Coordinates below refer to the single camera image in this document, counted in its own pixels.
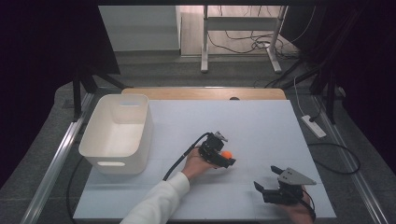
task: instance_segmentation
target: white table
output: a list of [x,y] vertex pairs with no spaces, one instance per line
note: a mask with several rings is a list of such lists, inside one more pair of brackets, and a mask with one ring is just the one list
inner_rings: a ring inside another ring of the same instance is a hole
[[285,218],[254,189],[253,181],[267,189],[278,187],[271,165],[293,168],[317,181],[306,187],[317,216],[335,217],[289,101],[151,100],[149,106],[154,133],[146,170],[140,175],[103,175],[92,169],[75,219],[123,219],[199,136],[215,131],[229,139],[224,149],[236,163],[196,178],[171,220]]

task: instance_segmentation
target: orange ball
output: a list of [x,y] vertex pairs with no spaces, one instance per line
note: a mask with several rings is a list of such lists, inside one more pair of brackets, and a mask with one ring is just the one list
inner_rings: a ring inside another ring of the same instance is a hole
[[221,156],[228,160],[233,157],[233,154],[230,151],[222,151]]

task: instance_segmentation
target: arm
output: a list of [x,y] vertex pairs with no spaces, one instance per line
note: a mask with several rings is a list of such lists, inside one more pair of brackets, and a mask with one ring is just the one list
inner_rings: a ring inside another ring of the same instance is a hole
[[181,172],[151,189],[121,224],[166,223],[174,214],[181,198],[190,190],[190,180],[215,166],[204,161],[198,148],[191,151]]
[[151,189],[121,224],[166,223],[178,208],[180,199],[190,190],[188,178],[178,172],[168,181]]

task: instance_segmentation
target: basket handle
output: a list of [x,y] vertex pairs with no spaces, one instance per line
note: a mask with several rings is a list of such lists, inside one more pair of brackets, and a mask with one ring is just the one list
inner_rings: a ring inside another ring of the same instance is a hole
[[137,101],[121,101],[120,106],[141,106],[141,103]]
[[98,165],[100,165],[100,166],[125,166],[125,163],[120,162],[120,161],[99,161]]

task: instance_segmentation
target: white plastic bin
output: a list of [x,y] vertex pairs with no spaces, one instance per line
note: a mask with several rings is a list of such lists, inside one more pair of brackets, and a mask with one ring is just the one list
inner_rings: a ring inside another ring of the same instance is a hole
[[139,174],[148,160],[152,128],[147,96],[106,95],[93,110],[79,153],[103,174]]

